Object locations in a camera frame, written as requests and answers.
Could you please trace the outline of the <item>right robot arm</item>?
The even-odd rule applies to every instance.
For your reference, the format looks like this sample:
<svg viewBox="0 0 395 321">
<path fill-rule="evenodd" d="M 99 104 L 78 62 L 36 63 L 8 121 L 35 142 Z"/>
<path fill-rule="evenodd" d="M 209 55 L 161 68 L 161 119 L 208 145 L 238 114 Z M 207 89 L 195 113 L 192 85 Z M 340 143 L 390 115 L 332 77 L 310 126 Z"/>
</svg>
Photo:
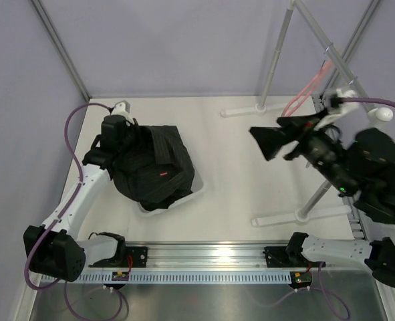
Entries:
<svg viewBox="0 0 395 321">
<path fill-rule="evenodd" d="M 330 138 L 330 114 L 323 110 L 307 116 L 280 117 L 276 127 L 249 129 L 265 160 L 296 141 L 284 156 L 303 156 L 340 196 L 357 199 L 354 207 L 386 229 L 380 241 L 335 241 L 295 232 L 285 248 L 297 267 L 333 263 L 370 272 L 379 282 L 395 288 L 395 142 L 377 128 L 359 131 L 349 148 Z"/>
</svg>

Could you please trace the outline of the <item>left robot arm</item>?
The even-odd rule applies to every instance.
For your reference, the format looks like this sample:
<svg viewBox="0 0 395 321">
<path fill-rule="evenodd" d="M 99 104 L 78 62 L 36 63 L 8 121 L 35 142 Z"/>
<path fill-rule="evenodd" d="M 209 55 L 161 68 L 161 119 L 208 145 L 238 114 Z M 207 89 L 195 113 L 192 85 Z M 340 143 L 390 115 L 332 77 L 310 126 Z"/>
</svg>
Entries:
<svg viewBox="0 0 395 321">
<path fill-rule="evenodd" d="M 73 282 L 86 267 L 118 267 L 129 259 L 124 237 L 100 232 L 86 241 L 77 236 L 94 201 L 114 176 L 116 159 L 135 141 L 134 123 L 123 115 L 106 116 L 90 150 L 78 165 L 79 177 L 55 211 L 39 226 L 30 225 L 23 235 L 27 261 L 24 276 L 30 272 L 50 276 L 55 281 Z"/>
</svg>

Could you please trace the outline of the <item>dark striped shirt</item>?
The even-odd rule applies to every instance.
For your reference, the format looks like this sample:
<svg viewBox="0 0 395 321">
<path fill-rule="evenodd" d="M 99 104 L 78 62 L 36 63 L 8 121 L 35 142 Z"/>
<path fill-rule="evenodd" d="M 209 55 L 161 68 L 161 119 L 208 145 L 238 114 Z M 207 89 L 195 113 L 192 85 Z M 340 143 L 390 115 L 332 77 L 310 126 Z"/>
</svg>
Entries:
<svg viewBox="0 0 395 321">
<path fill-rule="evenodd" d="M 141 126 L 139 141 L 116 163 L 113 181 L 123 196 L 158 203 L 191 194 L 195 171 L 177 126 Z"/>
</svg>

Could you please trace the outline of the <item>black shirt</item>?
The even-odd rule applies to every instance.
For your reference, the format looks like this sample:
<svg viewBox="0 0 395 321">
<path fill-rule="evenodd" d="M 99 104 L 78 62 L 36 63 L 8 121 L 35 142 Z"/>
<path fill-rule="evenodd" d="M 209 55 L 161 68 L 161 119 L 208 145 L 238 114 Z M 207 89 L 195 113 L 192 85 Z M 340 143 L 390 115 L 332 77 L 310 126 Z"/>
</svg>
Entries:
<svg viewBox="0 0 395 321">
<path fill-rule="evenodd" d="M 164 200 L 159 201 L 158 203 L 150 202 L 150 201 L 143 201 L 143 202 L 140 202 L 140 205 L 145 211 L 154 211 L 157 209 L 167 209 L 175 201 L 177 201 L 183 197 L 184 197 L 183 194 L 173 194 L 173 195 L 168 196 Z"/>
</svg>

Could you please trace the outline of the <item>pink hanger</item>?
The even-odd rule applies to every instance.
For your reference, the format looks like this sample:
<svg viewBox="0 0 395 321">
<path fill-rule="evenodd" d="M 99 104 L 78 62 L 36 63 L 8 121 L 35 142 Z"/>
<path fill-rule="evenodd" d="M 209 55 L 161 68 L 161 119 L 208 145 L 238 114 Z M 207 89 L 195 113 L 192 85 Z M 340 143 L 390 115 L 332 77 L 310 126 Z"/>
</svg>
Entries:
<svg viewBox="0 0 395 321">
<path fill-rule="evenodd" d="M 281 116 L 291 116 L 297 109 L 313 94 L 324 80 L 328 72 L 332 69 L 334 63 L 331 59 L 326 59 L 321 68 L 313 79 L 304 87 L 304 89 L 294 98 L 292 98 L 284 107 Z"/>
</svg>

